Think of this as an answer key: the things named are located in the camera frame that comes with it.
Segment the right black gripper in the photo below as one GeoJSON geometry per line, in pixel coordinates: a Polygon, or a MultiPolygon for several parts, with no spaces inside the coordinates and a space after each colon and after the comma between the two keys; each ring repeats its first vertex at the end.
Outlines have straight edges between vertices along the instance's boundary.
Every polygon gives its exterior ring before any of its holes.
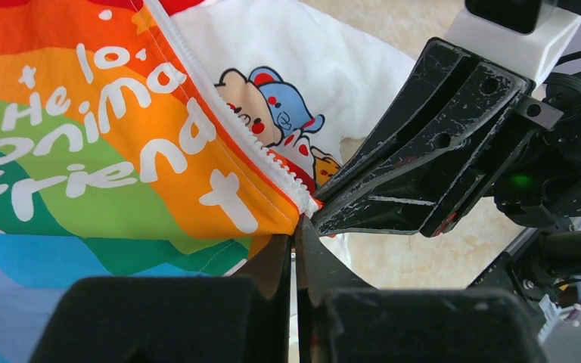
{"type": "MultiPolygon", "coordinates": [[[[529,139],[517,115],[531,81],[440,38],[349,161],[316,192],[320,236],[449,231],[529,139]]],[[[494,184],[513,223],[547,228],[581,217],[581,72],[551,73],[544,103],[563,112],[494,184]]]]}

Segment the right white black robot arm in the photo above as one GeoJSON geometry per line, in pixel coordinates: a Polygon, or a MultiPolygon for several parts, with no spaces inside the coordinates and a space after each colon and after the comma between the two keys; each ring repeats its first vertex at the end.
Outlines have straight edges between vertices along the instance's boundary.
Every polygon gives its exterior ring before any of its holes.
{"type": "Polygon", "coordinates": [[[483,197],[532,233],[476,285],[556,302],[581,275],[581,72],[534,82],[440,38],[352,158],[317,191],[320,235],[451,231],[483,197]]]}

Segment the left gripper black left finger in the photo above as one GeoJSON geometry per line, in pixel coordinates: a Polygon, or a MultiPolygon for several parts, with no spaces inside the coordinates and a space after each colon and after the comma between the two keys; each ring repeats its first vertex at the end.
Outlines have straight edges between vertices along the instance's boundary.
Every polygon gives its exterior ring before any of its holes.
{"type": "Polygon", "coordinates": [[[228,277],[86,278],[58,303],[33,362],[286,362],[291,241],[228,277]]]}

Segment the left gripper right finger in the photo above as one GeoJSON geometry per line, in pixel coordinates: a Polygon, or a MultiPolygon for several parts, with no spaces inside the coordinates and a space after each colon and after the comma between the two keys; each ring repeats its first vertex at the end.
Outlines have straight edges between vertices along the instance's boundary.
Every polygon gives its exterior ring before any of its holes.
{"type": "Polygon", "coordinates": [[[380,290],[295,230],[302,362],[544,362],[523,303],[501,289],[380,290]]]}

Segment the rainbow white red hooded jacket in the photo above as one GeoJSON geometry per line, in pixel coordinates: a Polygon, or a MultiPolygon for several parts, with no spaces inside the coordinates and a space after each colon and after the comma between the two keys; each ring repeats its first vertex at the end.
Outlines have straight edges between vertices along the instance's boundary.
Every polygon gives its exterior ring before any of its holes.
{"type": "Polygon", "coordinates": [[[414,63],[299,1],[0,1],[0,362],[81,278],[291,234],[414,63]]]}

